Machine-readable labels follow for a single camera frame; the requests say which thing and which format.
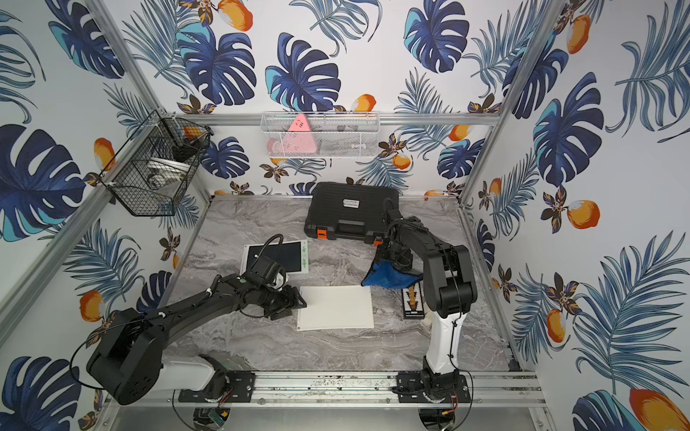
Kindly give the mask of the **blue grey microfibre cloth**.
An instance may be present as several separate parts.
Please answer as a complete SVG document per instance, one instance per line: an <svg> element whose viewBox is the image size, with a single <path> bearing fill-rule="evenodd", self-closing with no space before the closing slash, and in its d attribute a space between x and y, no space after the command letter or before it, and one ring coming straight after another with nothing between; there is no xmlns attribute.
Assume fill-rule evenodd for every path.
<svg viewBox="0 0 690 431"><path fill-rule="evenodd" d="M414 286L423 279L419 271L400 271L389 260L372 261L368 273L361 281L363 287L384 287L392 290L403 290Z"/></svg>

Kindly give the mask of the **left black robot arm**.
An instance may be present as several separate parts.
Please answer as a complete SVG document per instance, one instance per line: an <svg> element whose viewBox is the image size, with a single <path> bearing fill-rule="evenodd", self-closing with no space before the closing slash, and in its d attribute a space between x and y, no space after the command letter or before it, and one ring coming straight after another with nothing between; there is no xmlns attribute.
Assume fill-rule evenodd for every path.
<svg viewBox="0 0 690 431"><path fill-rule="evenodd" d="M242 274L217 275L209 288L171 305L145 312L129 308L100 330L86 371L100 389L120 405L151 391L197 393L223 400L232 390L230 372L209 356L186 361L166 359L165 350L179 338L221 316L253 305L262 318L278 320L307 307L299 289L287 282L285 268L262 248Z"/></svg>

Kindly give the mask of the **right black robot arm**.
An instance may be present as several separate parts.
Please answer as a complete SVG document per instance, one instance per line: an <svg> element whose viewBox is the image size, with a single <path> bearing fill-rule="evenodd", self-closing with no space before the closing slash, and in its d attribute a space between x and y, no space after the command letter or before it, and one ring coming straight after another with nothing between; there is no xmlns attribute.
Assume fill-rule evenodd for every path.
<svg viewBox="0 0 690 431"><path fill-rule="evenodd" d="M469 251L442 240L418 217L404 217L390 199L383 217L383 238L375 242L376 255L361 285L419 287L432 316L422 370L397 375L392 392L401 403L470 403L474 382L456 359L461 326L478 298Z"/></svg>

